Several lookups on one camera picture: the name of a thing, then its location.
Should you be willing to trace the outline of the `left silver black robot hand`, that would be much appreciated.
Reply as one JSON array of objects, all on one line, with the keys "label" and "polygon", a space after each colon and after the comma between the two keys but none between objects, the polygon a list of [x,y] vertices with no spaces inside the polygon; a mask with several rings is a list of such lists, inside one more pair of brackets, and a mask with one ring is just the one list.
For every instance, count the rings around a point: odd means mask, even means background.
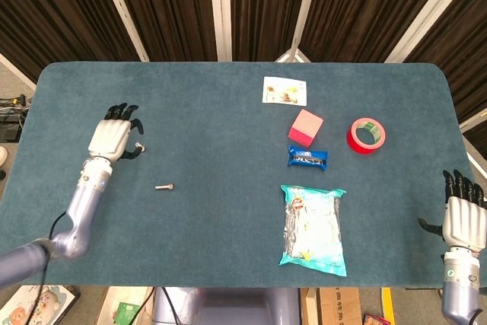
[{"label": "left silver black robot hand", "polygon": [[132,160],[144,153],[146,147],[140,142],[135,149],[126,149],[130,133],[137,129],[139,135],[144,134],[144,127],[139,119],[131,119],[138,105],[121,103],[111,106],[104,118],[97,124],[88,146],[91,158],[104,158],[110,163],[118,160]]}]

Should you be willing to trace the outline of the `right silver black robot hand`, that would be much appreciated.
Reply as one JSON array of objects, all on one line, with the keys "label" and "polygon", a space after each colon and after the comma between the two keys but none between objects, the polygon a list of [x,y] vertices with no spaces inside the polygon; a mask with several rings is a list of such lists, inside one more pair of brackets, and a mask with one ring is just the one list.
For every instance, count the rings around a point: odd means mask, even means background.
[{"label": "right silver black robot hand", "polygon": [[419,226],[441,237],[450,249],[462,248],[478,256],[486,249],[486,200],[482,187],[455,169],[444,171],[445,211],[441,225],[423,218]]}]

